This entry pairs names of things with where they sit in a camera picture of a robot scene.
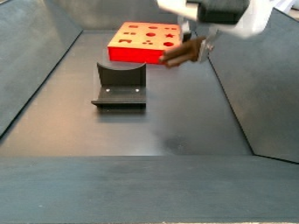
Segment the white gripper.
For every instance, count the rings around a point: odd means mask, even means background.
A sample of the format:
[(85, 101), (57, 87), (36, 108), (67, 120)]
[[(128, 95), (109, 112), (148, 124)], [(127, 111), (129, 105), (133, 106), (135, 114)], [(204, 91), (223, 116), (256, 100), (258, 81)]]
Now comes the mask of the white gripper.
[(207, 38), (200, 43), (199, 62), (214, 49), (220, 31), (243, 39), (258, 35), (267, 27), (274, 6), (270, 0), (156, 0), (160, 9), (179, 15), (182, 41), (192, 37), (188, 18), (200, 24), (210, 24)]

